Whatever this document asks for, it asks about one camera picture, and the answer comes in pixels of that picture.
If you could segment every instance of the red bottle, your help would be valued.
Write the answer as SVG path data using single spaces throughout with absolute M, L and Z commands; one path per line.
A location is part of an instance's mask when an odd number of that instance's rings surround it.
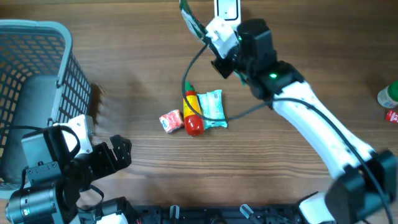
M 191 86 L 189 82 L 185 83 L 185 94 L 192 108 L 201 114 L 197 93 L 195 92 L 195 89 Z M 205 131 L 203 120 L 188 107 L 185 100 L 184 100 L 184 126 L 187 133 L 191 136 L 197 136 L 199 134 L 203 134 L 203 132 Z

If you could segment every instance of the green bottle cap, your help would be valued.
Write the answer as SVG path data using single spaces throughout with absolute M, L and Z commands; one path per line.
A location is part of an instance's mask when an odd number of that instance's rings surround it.
M 195 91 L 195 88 L 188 81 L 185 82 L 185 91 Z
M 387 92 L 392 100 L 398 102 L 398 81 L 395 81 L 393 84 L 389 85 Z

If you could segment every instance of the wooden tabletop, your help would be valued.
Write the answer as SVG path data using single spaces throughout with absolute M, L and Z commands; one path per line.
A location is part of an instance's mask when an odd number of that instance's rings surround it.
M 191 7 L 203 23 L 213 18 L 213 1 Z M 398 124 L 384 121 L 375 97 L 398 80 L 397 11 L 393 1 L 242 1 L 243 20 L 267 21 L 279 58 L 301 72 L 329 110 L 376 150 L 395 154 Z M 125 196 L 134 205 L 164 206 L 294 203 L 331 184 L 318 154 L 268 108 L 197 138 L 183 129 L 164 132 L 159 116 L 183 108 L 182 75 L 202 47 L 177 0 L 0 6 L 0 18 L 59 21 L 70 29 L 73 53 L 98 86 L 94 143 L 110 144 L 115 134 L 132 141 L 132 165 L 94 182 L 106 200 Z M 198 92 L 222 89 L 228 116 L 259 103 L 237 78 L 217 74 L 212 59 L 205 52 L 189 74 Z M 81 203 L 94 198 L 88 193 Z M 398 221 L 397 205 L 392 209 Z M 371 220 L 383 223 L 384 212 Z

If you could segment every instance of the gray basket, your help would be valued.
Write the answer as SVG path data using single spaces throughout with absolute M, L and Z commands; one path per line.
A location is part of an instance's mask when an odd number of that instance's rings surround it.
M 44 128 L 88 110 L 91 87 L 72 36 L 58 22 L 0 20 L 0 128 Z M 31 130 L 0 132 L 0 190 L 21 186 L 27 165 L 21 138 Z

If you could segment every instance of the light blue packet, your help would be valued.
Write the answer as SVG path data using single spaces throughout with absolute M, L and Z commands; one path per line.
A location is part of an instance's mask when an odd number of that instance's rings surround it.
M 212 119 L 225 119 L 223 103 L 221 101 L 222 90 L 215 90 L 205 94 L 198 94 L 201 112 L 205 117 Z M 228 127 L 226 121 L 203 121 L 205 129 L 214 127 Z

